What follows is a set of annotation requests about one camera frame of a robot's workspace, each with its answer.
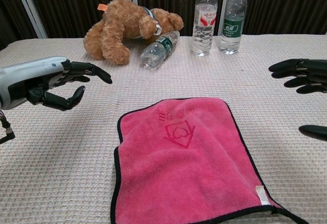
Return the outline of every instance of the towel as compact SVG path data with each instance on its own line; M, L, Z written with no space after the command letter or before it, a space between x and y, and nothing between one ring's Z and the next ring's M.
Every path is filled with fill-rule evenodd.
M270 196L229 106L167 99L118 121L112 223L218 223L271 211L307 223Z

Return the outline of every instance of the bottle label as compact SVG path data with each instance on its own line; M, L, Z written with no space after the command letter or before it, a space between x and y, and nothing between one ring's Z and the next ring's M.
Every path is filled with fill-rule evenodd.
M239 37L243 32L244 19L239 21L233 21L225 19L223 35L226 37Z
M217 11L199 11L198 25L199 26L214 26L216 23Z
M164 48L166 49L167 53L170 53L173 49L172 41L170 41L170 39L168 37L161 36L156 40L156 42L161 43L164 46Z

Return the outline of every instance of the plastic bottle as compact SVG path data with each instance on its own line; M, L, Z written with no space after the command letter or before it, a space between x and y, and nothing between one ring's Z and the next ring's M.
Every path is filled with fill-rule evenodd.
M238 52L247 10L247 0L228 0L224 17L220 50L225 54Z
M155 42L148 45L141 54L141 61L148 69L159 67L172 53L177 44L179 31L163 33Z
M193 24L192 52L209 55L213 41L218 0L196 0Z

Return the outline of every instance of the brown teddy bear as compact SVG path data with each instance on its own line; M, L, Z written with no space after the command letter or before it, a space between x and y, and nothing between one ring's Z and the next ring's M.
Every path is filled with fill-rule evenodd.
M165 32L183 28L182 18L163 9L148 10L128 0L112 0L102 19L86 33L83 44L94 59L106 59L112 64L129 62L130 50L122 39L144 38L154 42Z

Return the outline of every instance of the table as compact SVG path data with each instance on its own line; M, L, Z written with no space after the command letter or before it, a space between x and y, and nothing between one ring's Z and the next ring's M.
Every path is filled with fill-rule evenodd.
M189 97L227 102L272 197L309 223L327 222L327 143L298 131L304 124L327 126L327 95L297 94L283 86L290 78L273 79L268 71L289 58L327 59L327 35L243 35L240 52L231 56L219 51L216 36L206 58L192 55L191 38L180 37L154 71L141 66L145 45L126 44L126 66L89 58L82 39L27 39L0 51L1 66L62 55L92 62L113 80L91 77L69 111L30 103L5 111L16 138L0 146L1 223L109 223L118 119L162 99ZM51 91L68 98L80 85ZM293 222L258 213L226 223Z

